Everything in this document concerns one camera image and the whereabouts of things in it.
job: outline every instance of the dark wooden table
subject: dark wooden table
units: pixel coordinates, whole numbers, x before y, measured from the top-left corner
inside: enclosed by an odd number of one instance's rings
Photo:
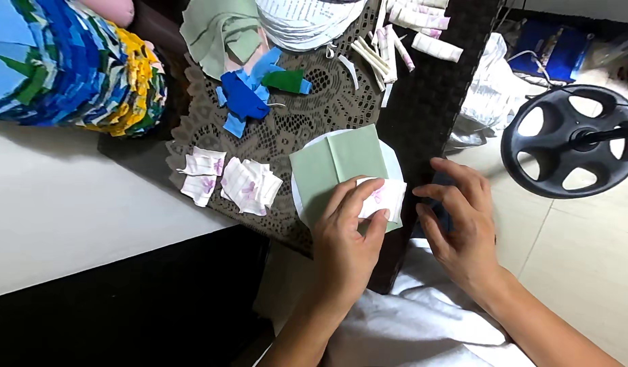
[[[443,154],[501,5],[501,0],[449,2],[446,15],[452,18],[451,26],[443,31],[440,39],[464,49],[459,62],[447,62],[413,51],[410,54],[416,69],[408,73],[398,59],[398,70],[402,74],[393,87],[388,107],[380,112],[376,127],[380,139],[395,150],[409,189],[431,181],[434,172],[429,159]],[[396,31],[399,35],[410,33],[403,40],[410,48],[415,33],[402,28]],[[131,171],[175,190],[168,180],[171,170],[164,161],[168,155],[164,140],[171,139],[166,129],[163,127],[159,132],[136,140],[103,135],[98,148]],[[417,202],[408,190],[402,205],[403,226],[385,237],[380,260],[369,283],[369,288],[378,293],[387,293],[393,286],[417,220],[414,208]]]

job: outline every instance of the white paper circle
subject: white paper circle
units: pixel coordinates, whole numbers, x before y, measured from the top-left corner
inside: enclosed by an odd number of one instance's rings
[[[352,130],[351,129],[335,130],[327,134],[323,134],[317,138],[312,139],[310,142],[305,144],[303,149],[305,149],[306,147],[312,144],[318,143],[319,141],[325,139],[326,137],[333,137],[334,135],[346,133],[348,131],[352,131]],[[389,179],[399,179],[400,181],[404,181],[404,178],[402,177],[402,170],[400,169],[400,163],[397,160],[397,155],[395,155],[395,150],[393,150],[390,146],[386,145],[386,143],[381,140],[380,140],[380,149],[382,150],[384,164],[386,165],[386,173],[388,173]],[[311,230],[312,226],[309,225],[309,223],[305,219],[305,216],[303,215],[303,203],[300,200],[300,194],[298,193],[298,186],[295,184],[295,177],[293,176],[293,173],[291,174],[291,191],[293,195],[293,204],[295,204],[295,211],[298,213],[298,217]]]

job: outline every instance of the forearm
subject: forearm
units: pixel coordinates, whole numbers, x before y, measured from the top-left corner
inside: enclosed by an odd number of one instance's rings
[[[502,269],[502,276],[486,288],[477,292],[475,301],[537,366],[621,365],[550,311],[508,271]]]
[[[317,288],[308,291],[258,367],[318,365],[351,306],[321,296]]]

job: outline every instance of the hand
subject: hand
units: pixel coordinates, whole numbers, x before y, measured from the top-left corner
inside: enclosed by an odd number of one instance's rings
[[[416,204],[416,212],[432,253],[449,277],[479,302],[489,286],[498,287],[507,272],[495,254],[495,224],[488,180],[470,167],[432,158],[432,168],[447,173],[455,186],[425,185],[415,196],[438,200],[452,217],[454,230],[446,232],[432,209]]]
[[[357,231],[364,200],[384,185],[383,178],[376,178],[357,186],[363,177],[337,185],[314,229],[315,288],[320,296],[348,309],[366,289],[390,214],[388,209],[375,212],[365,237]]]

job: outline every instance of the yellow fabric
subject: yellow fabric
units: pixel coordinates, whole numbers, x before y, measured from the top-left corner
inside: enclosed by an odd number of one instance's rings
[[[138,123],[146,115],[146,96],[149,82],[153,77],[151,65],[159,63],[159,61],[137,35],[122,28],[116,28],[115,31],[121,42],[126,45],[128,82],[130,93],[134,93],[135,98],[132,105],[129,105],[130,99],[127,99],[105,118],[109,125],[86,126],[86,129],[103,131],[110,133],[113,137],[121,137],[126,135],[126,129]]]

